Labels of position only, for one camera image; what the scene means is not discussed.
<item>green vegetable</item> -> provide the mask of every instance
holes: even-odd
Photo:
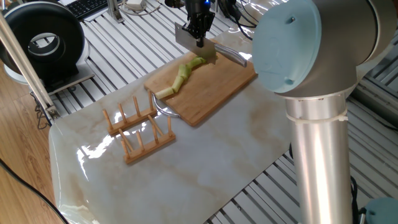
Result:
[[[206,63],[206,60],[202,57],[195,57],[194,59],[192,59],[192,61],[187,63],[187,67],[192,70],[194,67],[200,65],[201,63]]]
[[[185,65],[179,66],[177,77],[181,77],[184,80],[187,80],[190,74],[191,74],[191,70],[189,68],[187,68],[187,66],[185,66]]]
[[[177,77],[175,77],[173,86],[155,93],[156,98],[162,99],[166,96],[170,96],[173,93],[178,93],[182,83],[191,75],[192,68],[200,65],[201,63],[206,63],[206,60],[201,57],[195,57],[186,65],[180,65],[178,67],[178,74]]]
[[[165,98],[166,96],[170,96],[173,93],[174,93],[173,89],[171,87],[168,87],[162,91],[158,91],[157,93],[155,93],[155,96],[158,99],[162,99]]]
[[[178,93],[178,90],[180,89],[182,83],[184,82],[184,79],[180,76],[175,77],[172,89],[174,93]]]

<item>black cable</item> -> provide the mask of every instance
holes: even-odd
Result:
[[[359,223],[359,210],[358,203],[356,202],[356,197],[358,196],[358,185],[353,176],[351,176],[351,194],[353,196],[353,201],[351,204],[351,208],[353,209],[353,223]]]
[[[45,113],[43,112],[43,109],[42,109],[42,107],[41,107],[39,101],[37,101],[37,99],[36,99],[36,97],[34,96],[33,92],[31,92],[30,95],[33,97],[33,99],[34,99],[35,102],[36,102],[35,112],[36,112],[36,118],[38,119],[38,122],[37,122],[37,129],[42,130],[42,129],[45,129],[47,126],[51,126],[50,123],[49,123],[49,121],[48,121],[48,119],[47,119],[47,117],[46,117],[46,115],[45,115]],[[40,123],[41,123],[41,120],[42,120],[43,118],[46,119],[46,123],[45,123],[45,125],[44,125],[43,127],[40,127]]]
[[[384,127],[388,128],[388,129],[390,129],[390,130],[398,131],[398,128],[395,128],[395,127],[391,127],[391,126],[389,126],[389,125],[386,125],[386,124],[384,124],[383,122],[379,121],[378,119],[376,119],[376,121],[377,121],[378,123],[381,123],[381,125],[383,125]]]
[[[238,25],[239,29],[241,30],[242,34],[243,34],[245,37],[247,37],[249,40],[253,41],[253,38],[251,38],[247,33],[245,33],[245,32],[243,31],[242,25],[236,20],[236,18],[235,18],[235,21],[236,21],[236,24]]]
[[[233,19],[232,17],[230,17],[229,19],[230,19],[230,21],[232,21],[233,23],[235,23],[237,25],[235,19]],[[248,26],[248,25],[244,25],[244,24],[240,24],[240,25],[243,27],[246,27],[246,28],[256,28],[257,27],[257,25],[256,26]]]
[[[42,199],[57,215],[58,217],[62,220],[64,224],[69,224],[67,219],[61,214],[61,212],[56,208],[56,206],[50,202],[48,198],[46,198],[42,193],[40,193],[38,190],[36,190],[34,187],[32,187],[30,184],[28,184],[26,181],[22,180],[10,167],[7,166],[7,164],[0,158],[0,166],[14,179],[16,179],[20,184],[23,186],[27,187],[29,190],[31,190],[33,193],[35,193],[40,199]]]
[[[250,15],[250,13],[245,9],[245,7],[243,6],[243,0],[241,0],[241,4],[242,4],[243,10],[244,10],[251,18],[253,18],[256,22],[259,22],[256,18],[254,18],[252,15]]]
[[[257,27],[257,24],[253,23],[252,21],[250,21],[245,15],[241,15],[241,17],[243,17],[243,19],[245,19],[248,23],[252,24],[253,26]]]

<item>metal grill floor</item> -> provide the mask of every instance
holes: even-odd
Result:
[[[159,5],[155,0],[147,2],[148,11]],[[175,43],[174,35],[174,22],[183,24],[187,20],[185,9],[162,5],[147,16],[122,14],[125,21],[121,24],[107,12],[92,21],[81,22],[90,45],[87,64],[95,76],[52,96],[61,117],[187,53],[187,49]],[[217,15],[206,37],[214,38],[231,25],[231,21]]]
[[[158,4],[149,0],[148,10]],[[92,104],[187,51],[174,41],[174,22],[185,22],[184,9],[162,6],[149,16],[123,16],[122,24],[114,22],[107,13],[81,23],[91,47],[87,63],[95,76],[52,96],[62,116]],[[208,38],[231,25],[227,19],[216,17]],[[393,51],[387,69],[384,73],[379,71],[384,75],[375,77],[391,88],[398,71],[398,48]],[[357,101],[350,99],[348,105],[351,175],[359,186],[358,205],[362,207],[372,198],[398,198],[398,134],[381,125],[378,120],[383,120]],[[285,154],[206,223],[297,223],[301,220],[299,201],[294,162]]]
[[[391,43],[395,45],[394,48],[366,77],[373,78],[386,89],[398,93],[398,30]]]

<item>cable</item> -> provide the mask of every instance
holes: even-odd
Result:
[[[26,181],[22,180],[10,167],[7,166],[7,164],[0,158],[0,166],[14,179],[16,179],[20,184],[23,186],[27,187],[29,190],[31,190],[33,193],[35,193],[40,199],[42,199],[61,219],[63,224],[69,224],[67,219],[61,214],[61,212],[56,208],[56,206],[50,202],[48,198],[46,198],[42,193],[40,193],[38,190],[36,190],[34,187],[32,187],[30,184],[28,184]]]
[[[353,196],[353,201],[351,208],[353,209],[353,223],[359,223],[359,210],[358,203],[356,202],[356,197],[358,196],[358,185],[353,176],[351,176],[351,194]]]
[[[379,121],[378,119],[376,119],[376,121],[377,121],[378,123],[381,123],[381,125],[383,125],[384,127],[388,128],[388,129],[390,129],[390,130],[398,131],[398,128],[395,128],[395,127],[391,127],[391,126],[389,126],[389,125],[386,125],[386,124],[384,124],[383,122]]]
[[[232,21],[233,23],[235,23],[237,25],[236,21],[234,19],[232,19],[232,17],[230,17],[229,19],[230,19],[230,21]],[[242,27],[246,27],[246,28],[256,28],[257,27],[257,25],[255,25],[255,26],[248,26],[248,25],[244,25],[244,24],[240,24],[240,25]]]
[[[31,92],[30,95],[33,97],[33,99],[34,99],[35,102],[36,102],[35,112],[36,112],[36,118],[38,119],[38,122],[37,122],[37,129],[43,130],[43,129],[45,129],[47,126],[51,126],[51,124],[49,123],[49,121],[48,121],[48,119],[47,119],[45,113],[43,113],[43,110],[42,110],[42,107],[41,107],[40,103],[37,101],[37,99],[36,99],[36,97],[34,96],[33,92]],[[41,123],[41,120],[42,120],[43,118],[46,119],[46,123],[45,123],[45,125],[44,125],[43,127],[40,127],[40,123]]]
[[[236,24],[238,25],[239,29],[241,30],[242,34],[247,37],[249,40],[253,41],[253,38],[251,38],[247,33],[245,33],[242,29],[242,25],[235,19]]]
[[[133,11],[133,12],[129,12],[129,10],[123,9],[123,6],[126,7],[126,8],[128,8],[128,9],[130,9],[130,11]],[[143,12],[143,11],[146,9],[146,7],[145,7],[143,10],[141,10],[141,11],[136,11],[136,10],[134,10],[133,8],[129,7],[129,6],[126,4],[126,0],[123,0],[123,1],[122,1],[122,6],[120,7],[120,10],[122,10],[123,12],[125,12],[125,13],[127,13],[127,14],[129,14],[129,15],[132,15],[132,16],[145,16],[145,15],[152,14],[153,12],[159,10],[159,8],[160,8],[160,5],[157,6],[157,7],[156,7],[154,10],[152,10],[151,12],[147,12],[147,13],[144,13],[144,14],[140,14],[140,12]]]
[[[243,0],[241,0],[241,4],[242,4],[243,10],[244,10],[251,18],[253,18],[256,22],[259,22],[256,18],[254,18],[252,15],[250,15],[250,13],[244,8],[244,6],[243,6]]]
[[[253,26],[257,27],[257,24],[253,23],[252,21],[250,21],[245,15],[241,15],[241,17],[243,17],[243,19],[245,19],[248,23],[252,24]]]

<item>metal rod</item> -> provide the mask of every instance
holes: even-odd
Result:
[[[344,95],[286,100],[302,223],[352,224]]]
[[[124,22],[119,10],[118,0],[106,0],[108,2],[108,13],[118,23]]]
[[[8,51],[8,54],[17,65],[19,71],[22,73],[30,88],[34,92],[37,100],[48,112],[52,119],[59,118],[59,114],[50,99],[49,94],[45,91],[43,84],[40,82],[36,71],[33,69],[32,64],[26,57],[25,52],[19,45],[14,33],[9,27],[3,15],[0,15],[0,41]]]

